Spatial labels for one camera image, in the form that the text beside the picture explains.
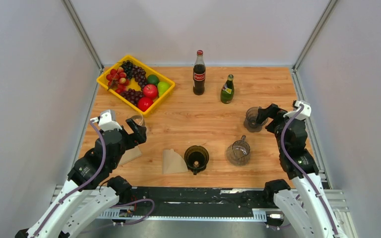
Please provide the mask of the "grey coffee dripper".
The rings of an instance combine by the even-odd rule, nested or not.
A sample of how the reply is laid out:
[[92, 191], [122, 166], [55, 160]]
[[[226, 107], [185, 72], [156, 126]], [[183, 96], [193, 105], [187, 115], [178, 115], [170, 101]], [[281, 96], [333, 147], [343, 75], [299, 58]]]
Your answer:
[[246, 112], [244, 127], [248, 130], [248, 132], [260, 132], [264, 125], [268, 122], [268, 118], [266, 118], [263, 122], [257, 121], [259, 109], [261, 109], [261, 107], [251, 107]]

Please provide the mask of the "brown paper coffee filter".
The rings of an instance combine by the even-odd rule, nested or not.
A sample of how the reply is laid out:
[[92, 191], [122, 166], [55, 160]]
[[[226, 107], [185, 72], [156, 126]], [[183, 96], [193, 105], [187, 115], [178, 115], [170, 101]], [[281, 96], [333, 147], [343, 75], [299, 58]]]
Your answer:
[[187, 165], [181, 155], [173, 149], [163, 150], [162, 174], [176, 174], [187, 171]]

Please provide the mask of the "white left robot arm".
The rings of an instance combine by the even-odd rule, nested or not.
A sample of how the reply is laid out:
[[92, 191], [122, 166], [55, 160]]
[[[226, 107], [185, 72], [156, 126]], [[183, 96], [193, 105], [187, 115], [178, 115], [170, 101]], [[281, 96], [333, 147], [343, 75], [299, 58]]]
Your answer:
[[99, 136], [95, 146], [75, 162], [62, 190], [42, 217], [15, 237], [75, 238], [106, 209], [131, 201], [132, 186], [126, 179], [109, 178], [126, 151], [146, 142], [146, 127], [132, 118], [126, 122], [131, 134], [110, 113], [90, 119]]

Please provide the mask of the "amber coffee dripper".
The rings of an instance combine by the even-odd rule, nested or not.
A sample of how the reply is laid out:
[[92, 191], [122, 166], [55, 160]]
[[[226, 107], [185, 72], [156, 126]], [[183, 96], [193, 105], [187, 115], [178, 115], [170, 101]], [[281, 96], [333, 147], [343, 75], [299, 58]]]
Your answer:
[[188, 170], [197, 175], [206, 169], [209, 153], [203, 146], [193, 145], [185, 151], [184, 161]]

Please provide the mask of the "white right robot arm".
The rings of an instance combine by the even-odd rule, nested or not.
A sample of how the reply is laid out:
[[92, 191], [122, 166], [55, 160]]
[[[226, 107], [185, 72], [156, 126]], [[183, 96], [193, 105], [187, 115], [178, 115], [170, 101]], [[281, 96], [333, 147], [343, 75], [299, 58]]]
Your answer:
[[258, 108], [256, 122], [272, 121], [265, 129], [274, 134], [283, 171], [293, 183], [302, 202], [299, 203], [289, 184], [276, 179], [265, 184], [263, 199], [266, 205], [278, 207], [300, 238], [345, 238], [326, 197], [319, 170], [306, 149], [306, 122], [311, 106], [294, 101], [293, 110], [286, 111], [276, 104]]

